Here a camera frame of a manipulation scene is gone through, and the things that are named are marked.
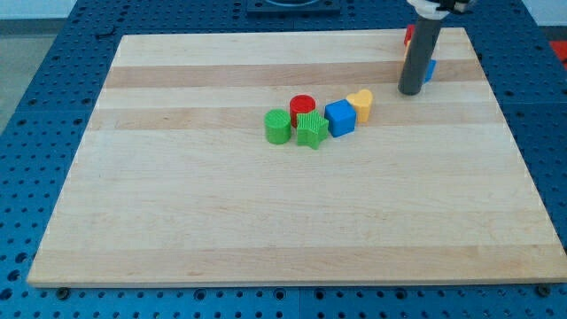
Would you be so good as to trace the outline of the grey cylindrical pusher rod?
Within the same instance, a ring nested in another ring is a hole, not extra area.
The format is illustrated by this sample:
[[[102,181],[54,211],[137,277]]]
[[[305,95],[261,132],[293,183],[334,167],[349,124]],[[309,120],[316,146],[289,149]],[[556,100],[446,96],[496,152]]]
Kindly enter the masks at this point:
[[[399,93],[414,96],[421,91],[441,25],[441,19],[418,17],[400,74]]]

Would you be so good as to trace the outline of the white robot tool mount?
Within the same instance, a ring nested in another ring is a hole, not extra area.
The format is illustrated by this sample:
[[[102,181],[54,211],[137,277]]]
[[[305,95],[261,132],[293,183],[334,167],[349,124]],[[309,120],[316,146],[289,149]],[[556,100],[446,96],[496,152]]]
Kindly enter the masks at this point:
[[[449,14],[463,15],[476,0],[407,0],[416,13],[425,19],[444,19]]]

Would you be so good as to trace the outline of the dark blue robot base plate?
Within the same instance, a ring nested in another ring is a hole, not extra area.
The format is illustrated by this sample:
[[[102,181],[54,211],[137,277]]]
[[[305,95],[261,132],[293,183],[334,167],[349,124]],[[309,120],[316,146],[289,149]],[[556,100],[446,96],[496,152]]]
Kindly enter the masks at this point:
[[[340,13],[340,0],[247,0],[248,16]]]

